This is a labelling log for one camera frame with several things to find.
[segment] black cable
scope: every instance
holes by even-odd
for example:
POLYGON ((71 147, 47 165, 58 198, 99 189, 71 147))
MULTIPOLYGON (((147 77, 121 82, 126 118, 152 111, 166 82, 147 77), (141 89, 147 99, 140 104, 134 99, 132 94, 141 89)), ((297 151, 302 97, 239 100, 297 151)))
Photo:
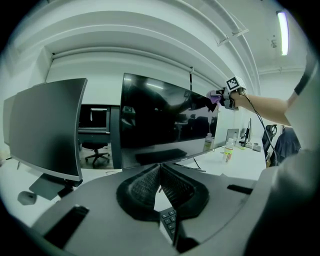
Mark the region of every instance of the black cable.
POLYGON ((269 143, 270 143, 270 146, 271 146, 271 148, 272 148, 273 151, 274 151, 275 166, 277 166, 277 165, 278 165, 278 161, 277 161, 277 151, 275 150, 274 146, 271 144, 271 140, 270 140, 269 134, 268 134, 268 132, 267 132, 267 129, 266 129, 266 127, 265 127, 265 124, 264 124, 264 121, 262 120, 261 115, 256 111, 254 105, 252 104, 251 100, 247 97, 247 94, 246 94, 245 91, 243 92, 243 94, 241 94, 239 91, 238 91, 238 93, 239 93, 239 95, 244 96, 244 97, 249 101, 249 103, 251 104, 251 106, 252 106, 254 112, 256 113, 258 119, 260 120, 260 122, 261 122, 261 124, 262 124, 262 127, 263 127, 263 129, 264 129, 264 131, 265 131, 266 137, 267 137, 267 139, 268 139, 268 141, 269 141, 269 143))
POLYGON ((196 166, 198 166, 198 168, 199 168, 200 170, 202 170, 202 169, 200 168, 199 164, 197 163, 196 159, 195 159, 195 158, 193 158, 193 160, 195 161, 196 166))

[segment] white desk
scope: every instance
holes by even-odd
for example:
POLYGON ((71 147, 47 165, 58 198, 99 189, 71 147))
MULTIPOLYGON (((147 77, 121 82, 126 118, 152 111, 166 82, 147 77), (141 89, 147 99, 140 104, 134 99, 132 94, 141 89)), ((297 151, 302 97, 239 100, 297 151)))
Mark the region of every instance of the white desk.
MULTIPOLYGON (((206 171, 207 174, 221 175, 229 177, 258 180, 261 172, 266 168, 265 153, 262 148, 262 141, 258 138, 252 138, 250 141, 258 143, 261 146, 261 152, 245 147, 240 149, 239 145, 233 148, 233 153, 230 162, 223 163, 223 147, 216 148, 215 151, 210 151, 206 154, 195 157, 199 167, 206 171)), ((181 161, 178 163, 190 168, 197 168, 193 159, 181 161)))
MULTIPOLYGON (((56 196, 53 200, 49 201, 41 196, 37 196, 35 204, 22 205, 17 199, 18 194, 22 191, 30 191, 29 187, 43 173, 38 170, 31 169, 24 164, 20 164, 20 167, 17 170, 17 165, 18 161, 10 159, 5 161, 3 166, 0 167, 0 195, 8 212, 21 220, 27 226, 31 227, 47 209, 60 200, 60 197, 56 196)), ((83 179, 83 183, 81 185, 83 185, 86 182, 106 175, 115 174, 115 172, 121 172, 122 170, 81 169, 81 171, 83 179)))
MULTIPOLYGON (((251 142, 258 142, 262 145, 261 139, 252 139, 251 142)), ((253 151, 251 148, 239 149, 234 148, 232 159, 229 163, 222 163, 224 148, 217 148, 214 152, 197 156, 195 159, 202 170, 207 174, 221 175, 225 174, 229 177, 243 178, 249 180, 258 180, 259 176, 266 168, 265 154, 263 149, 261 152, 253 151)), ((52 205, 60 200, 57 196, 52 201, 49 201, 41 196, 37 197, 36 203, 33 205, 22 205, 18 202, 18 194, 21 191, 29 191, 29 187, 42 175, 42 172, 31 169, 24 164, 21 164, 17 170, 18 161, 10 159, 4 162, 0 167, 0 194, 4 205, 9 213, 23 221, 27 226, 31 227, 33 223, 52 205)), ((197 168, 193 159, 179 162, 191 168, 197 168)), ((116 170, 95 170, 81 169, 83 183, 91 180, 104 177, 106 175, 121 172, 121 169, 116 170)), ((157 193, 155 197, 155 207, 157 211, 162 211, 171 207, 171 204, 164 192, 157 193)))

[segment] white bottle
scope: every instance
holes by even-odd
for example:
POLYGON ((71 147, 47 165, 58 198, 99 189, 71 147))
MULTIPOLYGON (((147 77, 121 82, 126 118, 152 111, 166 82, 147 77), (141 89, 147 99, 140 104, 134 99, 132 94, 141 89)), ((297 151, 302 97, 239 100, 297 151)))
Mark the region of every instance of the white bottle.
POLYGON ((208 151, 211 149, 212 144, 212 134, 208 133, 204 140, 203 151, 208 151))
POLYGON ((224 154, 222 162, 227 164, 231 160, 232 153, 234 151, 234 139, 229 138, 228 142, 225 144, 224 154))
POLYGON ((234 145, 234 146, 237 145, 237 139, 238 139, 238 134, 237 134, 237 132, 235 131, 234 134, 233 134, 233 145, 234 145))

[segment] curved monitor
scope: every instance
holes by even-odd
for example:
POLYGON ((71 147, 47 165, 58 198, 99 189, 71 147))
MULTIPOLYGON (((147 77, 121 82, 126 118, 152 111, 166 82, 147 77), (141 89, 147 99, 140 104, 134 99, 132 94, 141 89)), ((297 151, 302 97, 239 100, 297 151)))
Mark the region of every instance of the curved monitor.
POLYGON ((120 106, 122 168, 174 163, 206 153, 218 108, 210 99, 160 80, 125 73, 120 106))
POLYGON ((86 78, 43 83, 16 94, 10 116, 10 153, 59 178, 82 179, 78 123, 86 78))

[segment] sleeve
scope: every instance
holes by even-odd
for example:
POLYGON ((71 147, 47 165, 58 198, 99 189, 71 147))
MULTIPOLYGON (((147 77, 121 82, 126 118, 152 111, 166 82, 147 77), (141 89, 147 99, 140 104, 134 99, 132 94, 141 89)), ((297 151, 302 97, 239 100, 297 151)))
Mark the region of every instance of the sleeve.
POLYGON ((297 95, 300 95, 300 93, 303 91, 306 84, 308 83, 311 77, 311 74, 314 70, 314 67, 316 65, 316 61, 317 61, 317 55, 311 50, 309 46, 306 53, 306 65, 305 65, 304 73, 300 79, 300 82, 294 88, 294 91, 297 95))

